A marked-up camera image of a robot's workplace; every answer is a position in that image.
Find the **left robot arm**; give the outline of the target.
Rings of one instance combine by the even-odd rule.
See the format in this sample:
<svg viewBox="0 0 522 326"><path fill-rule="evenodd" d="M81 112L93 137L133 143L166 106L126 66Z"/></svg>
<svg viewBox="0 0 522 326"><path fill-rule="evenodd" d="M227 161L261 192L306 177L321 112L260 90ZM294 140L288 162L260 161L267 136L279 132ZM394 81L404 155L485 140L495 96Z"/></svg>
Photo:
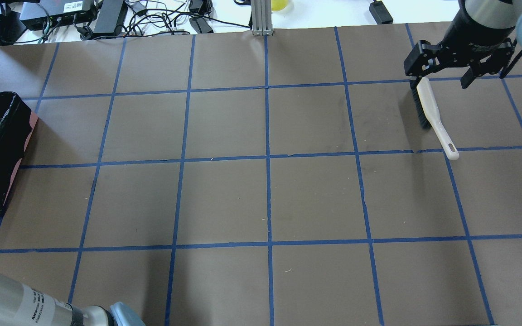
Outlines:
<svg viewBox="0 0 522 326"><path fill-rule="evenodd" d="M80 308L0 274L0 326L143 326L128 305Z"/></svg>

